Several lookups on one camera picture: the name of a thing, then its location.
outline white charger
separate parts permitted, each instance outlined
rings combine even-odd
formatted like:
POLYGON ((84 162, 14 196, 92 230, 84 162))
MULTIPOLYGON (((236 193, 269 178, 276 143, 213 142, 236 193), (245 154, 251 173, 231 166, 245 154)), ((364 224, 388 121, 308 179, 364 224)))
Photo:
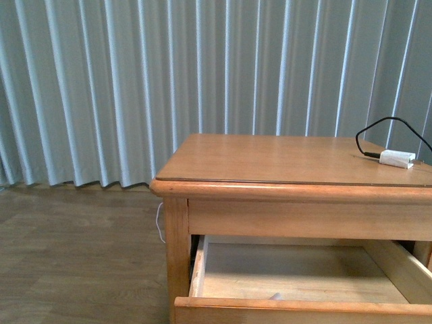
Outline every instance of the white charger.
POLYGON ((400 152, 393 150, 382 151, 379 155, 380 164, 393 165, 394 167, 403 167, 404 169, 411 168, 416 159, 415 153, 400 152))

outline black cable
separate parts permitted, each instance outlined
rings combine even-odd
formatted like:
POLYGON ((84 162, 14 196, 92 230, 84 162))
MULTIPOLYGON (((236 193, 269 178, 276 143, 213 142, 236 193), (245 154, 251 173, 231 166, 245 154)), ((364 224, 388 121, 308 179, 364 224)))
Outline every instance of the black cable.
POLYGON ((369 128, 371 128, 371 127, 373 127, 373 126, 375 126, 375 125, 377 125, 377 124, 379 124, 379 123, 381 123, 381 122, 383 122, 384 120, 387 120, 387 119, 391 119, 391 120, 398 120, 399 122, 402 122, 402 123, 404 123, 410 130, 411 130, 411 132, 413 132, 414 134, 416 134, 417 135, 417 137, 418 138, 420 138, 426 145, 427 145, 427 147, 429 147, 429 150, 431 150, 431 152, 432 152, 432 146, 418 133, 418 132, 416 132, 416 130, 414 129, 414 128, 412 128, 411 127, 411 125, 410 124, 408 124, 408 122, 406 121, 406 120, 404 120, 404 119, 402 119, 402 118, 399 118, 399 117, 384 117, 384 118, 381 118, 380 120, 378 120, 378 121, 376 121, 375 123, 373 123, 373 124, 371 124, 371 125, 369 125, 369 126, 367 126, 366 128, 363 128, 361 131, 359 131, 357 134, 356 134, 356 143, 357 143, 357 147, 358 147, 358 150, 363 154, 363 155, 365 155, 365 156, 367 156, 367 157, 374 157, 374 158, 376 158, 376 159, 379 159, 379 156, 381 155, 381 153, 373 153, 373 152, 364 152, 363 150, 362 150, 362 148, 360 147, 360 143, 358 142, 358 136, 360 135, 360 134, 362 134, 363 132, 365 132, 365 131, 367 131, 369 128))

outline wooden floor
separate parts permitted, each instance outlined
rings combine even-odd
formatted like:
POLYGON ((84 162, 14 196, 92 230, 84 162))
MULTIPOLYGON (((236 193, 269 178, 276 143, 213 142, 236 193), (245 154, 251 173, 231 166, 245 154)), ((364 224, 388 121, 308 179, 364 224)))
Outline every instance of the wooden floor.
POLYGON ((0 192, 0 323, 167 323, 159 203, 149 192, 0 192))

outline white cable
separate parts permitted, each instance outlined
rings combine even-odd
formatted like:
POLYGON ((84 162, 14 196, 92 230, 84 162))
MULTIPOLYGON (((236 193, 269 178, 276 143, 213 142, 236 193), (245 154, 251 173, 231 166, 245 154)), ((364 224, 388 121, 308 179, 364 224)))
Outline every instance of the white cable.
POLYGON ((159 222, 158 222, 158 220, 159 220, 159 211, 161 210, 162 205, 163 205, 163 202, 161 202, 159 204, 159 207, 157 207, 157 212, 156 212, 156 227, 157 227, 157 230, 159 231, 159 237, 161 238, 161 241, 165 243, 164 239, 162 238, 162 232, 161 232, 161 228, 159 227, 159 222))

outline wooden nightstand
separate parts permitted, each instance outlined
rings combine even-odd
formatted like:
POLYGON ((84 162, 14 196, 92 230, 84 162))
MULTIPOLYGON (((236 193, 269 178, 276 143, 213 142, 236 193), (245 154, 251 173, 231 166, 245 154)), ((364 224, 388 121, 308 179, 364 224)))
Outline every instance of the wooden nightstand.
POLYGON ((432 241, 429 165, 380 165, 353 138, 195 134, 151 190, 172 323, 432 323, 431 273, 390 241, 432 241))

